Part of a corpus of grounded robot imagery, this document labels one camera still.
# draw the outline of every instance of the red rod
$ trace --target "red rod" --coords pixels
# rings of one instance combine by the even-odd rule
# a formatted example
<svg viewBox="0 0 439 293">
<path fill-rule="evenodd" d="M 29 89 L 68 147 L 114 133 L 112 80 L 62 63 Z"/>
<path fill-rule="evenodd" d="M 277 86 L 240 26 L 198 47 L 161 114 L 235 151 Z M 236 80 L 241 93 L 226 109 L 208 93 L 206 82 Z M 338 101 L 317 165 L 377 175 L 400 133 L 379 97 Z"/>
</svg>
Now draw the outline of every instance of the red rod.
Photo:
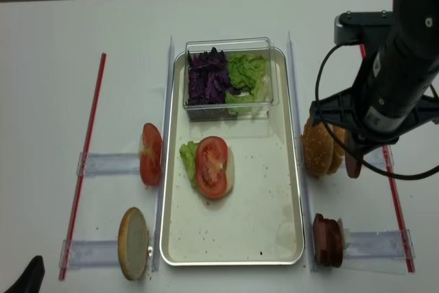
<svg viewBox="0 0 439 293">
<path fill-rule="evenodd" d="M 82 154 L 86 154 L 88 152 L 88 147 L 90 146 L 91 133 L 93 131 L 93 123 L 95 122 L 95 115 L 97 109 L 97 100 L 99 99 L 102 77 L 104 76 L 106 57 L 107 54 L 102 53 L 101 63 L 99 65 L 99 72 L 97 74 L 97 80 L 96 80 L 95 96 L 93 97 L 93 103 L 91 104 L 90 117 L 88 118 L 87 133 L 85 136 L 85 142 L 84 142 L 84 148 L 82 149 Z M 61 255 L 64 255 L 64 260 L 61 263 L 62 267 L 60 270 L 60 276 L 58 277 L 58 280 L 60 281 L 64 281 L 66 277 L 67 262 L 69 261 L 70 245 L 71 245 L 71 240 L 73 238 L 73 229 L 75 228 L 76 213 L 78 211 L 78 204 L 80 201 L 82 179 L 83 179 L 83 175 L 79 175 L 76 181 L 76 190 L 75 190 L 75 196 L 73 197 L 73 205 L 71 207 L 70 222 L 69 222 L 69 229 L 67 230 L 66 244 L 63 246 L 64 250 L 61 251 L 62 253 Z"/>
<path fill-rule="evenodd" d="M 361 52 L 362 58 L 364 58 L 366 56 L 366 50 L 364 49 L 364 45 L 360 45 L 359 50 Z M 385 161 L 385 168 L 386 168 L 387 172 L 393 173 L 392 161 L 390 160 L 390 155 L 389 155 L 388 149 L 385 145 L 383 145 L 382 149 L 383 149 L 383 156 L 384 156 L 384 161 Z M 390 184 L 390 191 L 392 192 L 393 205 L 395 207 L 396 219 L 398 221 L 398 227 L 399 227 L 399 230 L 404 232 L 402 234 L 404 248 L 405 248 L 405 250 L 409 250 L 409 246 L 407 244 L 407 237 L 405 236 L 406 229 L 405 229 L 405 223 L 404 223 L 404 217 L 403 217 L 403 210 L 401 208 L 401 202 L 399 201 L 398 189 L 396 188 L 395 179 L 389 178 L 389 184 Z M 414 272 L 413 260 L 406 259 L 405 262 L 407 264 L 408 272 Z"/>
</svg>

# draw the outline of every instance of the black cable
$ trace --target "black cable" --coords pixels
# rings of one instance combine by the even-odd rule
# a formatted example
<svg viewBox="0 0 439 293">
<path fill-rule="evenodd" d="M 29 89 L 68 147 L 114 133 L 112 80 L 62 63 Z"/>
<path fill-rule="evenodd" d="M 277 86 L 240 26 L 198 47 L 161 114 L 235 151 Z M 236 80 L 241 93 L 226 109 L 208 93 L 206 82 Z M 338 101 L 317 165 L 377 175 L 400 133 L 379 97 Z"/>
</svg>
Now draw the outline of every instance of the black cable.
<svg viewBox="0 0 439 293">
<path fill-rule="evenodd" d="M 323 68 L 324 65 L 326 64 L 327 60 L 329 59 L 329 57 L 332 55 L 332 53 L 334 51 L 336 51 L 337 49 L 339 49 L 342 46 L 348 46 L 348 45 L 358 45 L 359 41 L 358 40 L 351 40 L 351 41 L 345 41 L 342 43 L 337 44 L 336 46 L 334 46 L 329 53 L 325 56 L 322 64 L 320 65 L 320 70 L 318 72 L 317 75 L 317 82 L 316 82 L 316 106 L 317 106 L 317 110 L 318 110 L 318 114 L 320 116 L 320 119 L 324 125 L 324 127 L 327 129 L 329 135 L 331 135 L 331 137 L 334 139 L 335 142 L 337 142 L 337 144 L 342 147 L 344 149 L 345 152 L 348 152 L 353 158 L 355 158 L 358 162 L 360 162 L 363 166 L 367 167 L 368 169 L 370 169 L 371 171 L 374 171 L 375 173 L 387 176 L 388 178 L 396 178 L 398 180 L 421 180 L 423 178 L 427 178 L 433 174 L 436 174 L 439 172 L 439 165 L 432 168 L 431 170 L 428 170 L 426 172 L 423 173 L 419 173 L 419 174 L 415 174 L 415 175 L 403 175 L 403 174 L 396 174 L 396 173 L 391 173 L 391 172 L 387 172 L 387 171 L 383 171 L 382 169 L 379 169 L 373 165 L 371 165 L 370 163 L 368 163 L 367 161 L 361 159 L 360 157 L 358 157 L 354 151 L 352 151 L 347 145 L 345 145 L 342 141 L 340 141 L 338 139 L 338 137 L 333 133 L 332 129 L 330 129 L 328 122 L 326 121 L 326 119 L 323 117 L 322 114 L 322 110 L 320 109 L 320 100 L 318 98 L 318 87 L 320 85 L 320 78 L 322 77 L 322 72 L 323 72 Z"/>
</svg>

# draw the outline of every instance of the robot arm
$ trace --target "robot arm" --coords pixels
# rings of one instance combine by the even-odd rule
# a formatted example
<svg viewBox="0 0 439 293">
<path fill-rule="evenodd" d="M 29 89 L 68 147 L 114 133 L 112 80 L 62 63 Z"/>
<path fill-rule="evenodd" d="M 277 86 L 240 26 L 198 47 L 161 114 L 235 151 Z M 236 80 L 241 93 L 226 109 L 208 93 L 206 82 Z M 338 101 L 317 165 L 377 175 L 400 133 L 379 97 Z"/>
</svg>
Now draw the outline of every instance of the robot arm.
<svg viewBox="0 0 439 293">
<path fill-rule="evenodd" d="M 428 121 L 439 124 L 439 99 L 423 95 L 439 73 L 439 0 L 394 0 L 393 10 L 335 19 L 335 42 L 363 44 L 366 56 L 352 87 L 320 100 L 320 110 L 347 129 L 345 144 L 360 159 Z M 313 125 L 321 121 L 316 102 L 310 115 Z M 357 178 L 361 163 L 346 154 L 346 168 Z"/>
</svg>

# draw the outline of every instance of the purple cabbage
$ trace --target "purple cabbage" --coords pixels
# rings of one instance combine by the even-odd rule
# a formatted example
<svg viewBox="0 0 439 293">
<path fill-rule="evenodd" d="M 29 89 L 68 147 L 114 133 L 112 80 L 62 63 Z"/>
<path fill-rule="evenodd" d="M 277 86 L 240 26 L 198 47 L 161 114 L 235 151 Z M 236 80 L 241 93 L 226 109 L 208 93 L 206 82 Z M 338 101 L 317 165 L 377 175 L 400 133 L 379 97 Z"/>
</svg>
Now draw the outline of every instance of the purple cabbage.
<svg viewBox="0 0 439 293">
<path fill-rule="evenodd" d="M 202 104 L 226 103 L 226 91 L 233 95 L 241 93 L 239 89 L 230 84 L 227 72 L 227 59 L 224 52 L 216 48 L 196 55 L 189 62 L 189 101 L 190 106 Z"/>
</svg>

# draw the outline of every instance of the metal tray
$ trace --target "metal tray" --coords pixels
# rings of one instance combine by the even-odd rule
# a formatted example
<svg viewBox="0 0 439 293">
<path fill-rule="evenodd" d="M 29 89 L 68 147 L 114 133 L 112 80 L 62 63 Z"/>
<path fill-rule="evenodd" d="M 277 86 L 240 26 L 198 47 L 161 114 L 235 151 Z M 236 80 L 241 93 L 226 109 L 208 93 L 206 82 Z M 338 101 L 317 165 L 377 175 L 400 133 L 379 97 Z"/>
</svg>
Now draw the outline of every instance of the metal tray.
<svg viewBox="0 0 439 293">
<path fill-rule="evenodd" d="M 160 239 L 168 264 L 288 265 L 302 256 L 287 69 L 282 51 L 275 54 L 279 103 L 265 119 L 189 121 L 182 107 L 184 54 L 175 60 Z M 218 201 L 191 188 L 178 151 L 211 135 L 224 138 L 235 157 L 235 186 Z"/>
</svg>

